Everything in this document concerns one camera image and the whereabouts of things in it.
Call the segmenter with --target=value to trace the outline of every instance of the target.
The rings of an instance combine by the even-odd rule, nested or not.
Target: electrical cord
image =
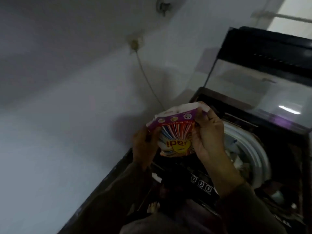
[[[154,92],[154,90],[153,90],[151,84],[149,83],[149,80],[147,79],[147,76],[146,76],[146,74],[145,74],[145,72],[144,72],[144,69],[143,69],[143,66],[142,66],[142,63],[141,63],[141,59],[140,59],[140,57],[139,57],[139,55],[138,55],[138,51],[135,51],[135,53],[136,53],[136,56],[137,56],[137,59],[138,59],[138,64],[139,64],[139,66],[140,66],[140,69],[141,69],[141,71],[142,71],[142,74],[143,74],[143,76],[144,76],[144,78],[145,78],[147,84],[149,85],[150,90],[151,90],[152,93],[154,94],[155,98],[157,99],[157,101],[158,101],[158,103],[160,104],[160,106],[162,107],[162,109],[165,111],[165,107],[162,105],[161,101],[159,100],[159,98],[158,98],[157,95],[155,94],[155,92]]]

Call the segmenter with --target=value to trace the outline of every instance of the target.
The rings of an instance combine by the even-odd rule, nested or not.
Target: detergent packet
[[[146,124],[150,132],[162,127],[158,141],[158,146],[162,150],[160,155],[181,157],[195,152],[192,145],[192,130],[198,107],[202,108],[204,114],[210,109],[202,103],[182,104],[155,115],[155,118]]]

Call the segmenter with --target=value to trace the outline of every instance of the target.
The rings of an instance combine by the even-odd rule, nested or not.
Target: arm
[[[200,127],[193,130],[194,149],[221,197],[217,207],[228,231],[286,233],[225,153],[222,120],[212,110],[204,117],[201,109],[195,120]]]
[[[159,132],[154,131],[150,142],[146,142],[147,128],[134,135],[133,162],[80,213],[71,233],[119,233],[144,178],[151,176],[146,169],[157,152]]]

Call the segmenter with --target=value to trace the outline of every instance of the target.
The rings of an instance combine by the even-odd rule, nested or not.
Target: left hand
[[[143,171],[145,171],[147,167],[151,165],[156,155],[156,152],[158,150],[157,142],[161,130],[161,127],[157,127],[152,132],[152,138],[149,142],[146,142],[146,136],[148,135],[149,131],[145,126],[133,136],[133,162],[139,163]]]

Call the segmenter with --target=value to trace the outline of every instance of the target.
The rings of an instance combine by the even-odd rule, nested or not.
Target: washing machine
[[[228,156],[287,232],[310,233],[312,40],[230,28],[197,101],[224,121]],[[217,215],[220,197],[196,154],[156,156],[152,169]]]

